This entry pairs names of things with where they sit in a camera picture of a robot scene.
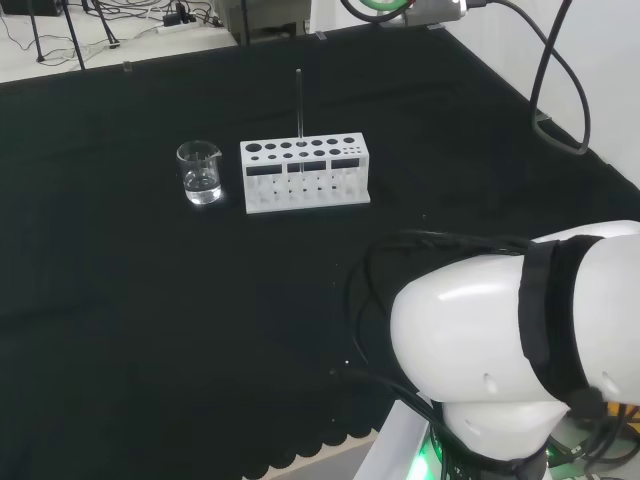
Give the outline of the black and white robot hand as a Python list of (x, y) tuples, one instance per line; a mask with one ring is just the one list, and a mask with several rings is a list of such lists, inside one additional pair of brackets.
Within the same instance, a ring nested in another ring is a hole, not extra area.
[(359, 3), (376, 12), (375, 15), (368, 15), (360, 11), (349, 0), (341, 0), (342, 6), (356, 19), (370, 23), (380, 24), (391, 21), (402, 16), (413, 4), (412, 0), (375, 1), (360, 0)]

